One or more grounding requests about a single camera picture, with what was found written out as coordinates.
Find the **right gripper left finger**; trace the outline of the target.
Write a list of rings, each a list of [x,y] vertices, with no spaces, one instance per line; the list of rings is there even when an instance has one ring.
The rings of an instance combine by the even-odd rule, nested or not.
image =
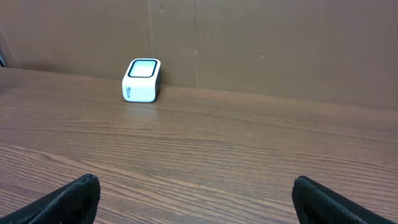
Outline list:
[[[92,224],[100,200],[97,176],[85,174],[1,218],[1,224]]]

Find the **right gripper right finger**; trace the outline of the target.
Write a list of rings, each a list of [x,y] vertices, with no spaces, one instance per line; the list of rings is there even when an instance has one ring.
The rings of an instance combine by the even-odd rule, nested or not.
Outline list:
[[[300,224],[394,224],[306,177],[297,177],[292,200]]]

